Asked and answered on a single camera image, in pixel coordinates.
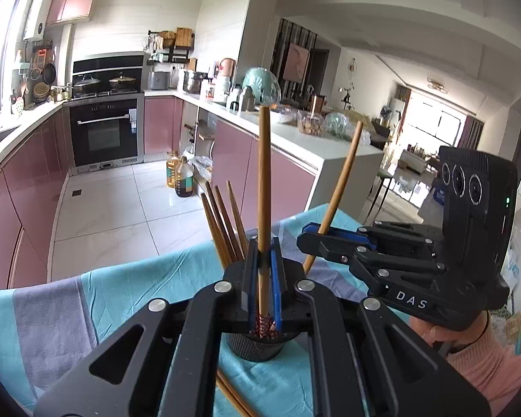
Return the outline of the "right hand pink sleeve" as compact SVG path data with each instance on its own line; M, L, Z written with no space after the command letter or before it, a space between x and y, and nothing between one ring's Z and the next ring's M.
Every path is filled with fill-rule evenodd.
M427 344L451 344L446 360L487 400L493 416L521 416L521 355L498 341L484 311L463 332L411 316L409 326Z

